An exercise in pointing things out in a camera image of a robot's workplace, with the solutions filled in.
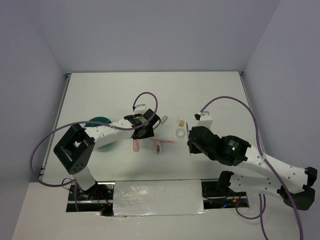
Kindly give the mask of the red pen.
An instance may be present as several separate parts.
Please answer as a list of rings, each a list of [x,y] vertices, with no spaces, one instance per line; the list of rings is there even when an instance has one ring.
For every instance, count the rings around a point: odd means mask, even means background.
[[[164,142],[164,143],[176,143],[174,140],[167,140],[167,139],[159,139],[159,138],[149,138],[151,141],[158,141],[158,142]]]

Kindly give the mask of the grey clear pen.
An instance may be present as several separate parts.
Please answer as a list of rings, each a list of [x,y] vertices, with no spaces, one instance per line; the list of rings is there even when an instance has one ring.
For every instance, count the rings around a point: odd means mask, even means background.
[[[189,138],[189,134],[190,134],[190,129],[189,129],[188,122],[186,122],[186,135],[187,135],[187,138]]]

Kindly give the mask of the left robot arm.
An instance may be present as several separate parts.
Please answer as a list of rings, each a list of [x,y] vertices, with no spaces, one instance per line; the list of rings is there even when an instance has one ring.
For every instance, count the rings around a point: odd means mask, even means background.
[[[154,136],[160,117],[151,109],[145,113],[124,116],[106,125],[82,127],[73,124],[53,149],[69,175],[76,180],[80,194],[91,200],[104,190],[88,168],[92,152],[96,149],[122,140],[148,139]]]

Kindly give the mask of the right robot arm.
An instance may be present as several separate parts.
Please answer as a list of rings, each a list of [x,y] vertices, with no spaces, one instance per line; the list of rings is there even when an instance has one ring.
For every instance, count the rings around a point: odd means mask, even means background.
[[[204,154],[222,165],[260,175],[252,177],[222,171],[217,190],[223,196],[240,192],[270,195],[301,211],[308,210],[315,201],[316,191],[312,186],[318,171],[313,167],[295,167],[269,155],[263,159],[249,142],[233,135],[219,137],[204,126],[195,126],[189,131],[187,145],[191,154]]]

